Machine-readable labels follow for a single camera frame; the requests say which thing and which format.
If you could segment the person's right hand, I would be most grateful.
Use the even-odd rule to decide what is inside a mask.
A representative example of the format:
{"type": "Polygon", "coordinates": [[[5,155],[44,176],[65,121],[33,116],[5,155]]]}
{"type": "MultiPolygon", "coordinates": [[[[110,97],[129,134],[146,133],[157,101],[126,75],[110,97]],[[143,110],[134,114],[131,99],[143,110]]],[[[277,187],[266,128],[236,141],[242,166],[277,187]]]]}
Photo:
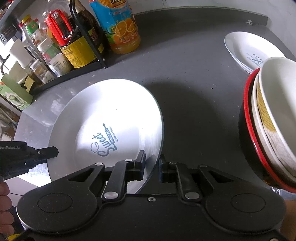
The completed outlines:
{"type": "Polygon", "coordinates": [[[288,240],[295,240],[296,236],[296,201],[286,200],[286,214],[282,222],[280,232],[288,240]]]}

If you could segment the person's left hand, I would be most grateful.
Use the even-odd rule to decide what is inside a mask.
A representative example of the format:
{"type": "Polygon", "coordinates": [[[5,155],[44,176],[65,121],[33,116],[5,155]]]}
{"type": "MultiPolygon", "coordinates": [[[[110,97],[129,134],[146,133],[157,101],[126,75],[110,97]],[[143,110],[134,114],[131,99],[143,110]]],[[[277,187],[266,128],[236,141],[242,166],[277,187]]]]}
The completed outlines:
{"type": "Polygon", "coordinates": [[[8,194],[10,193],[9,187],[6,182],[1,182],[1,235],[13,235],[15,230],[12,226],[14,217],[9,212],[12,207],[12,201],[8,194]]]}

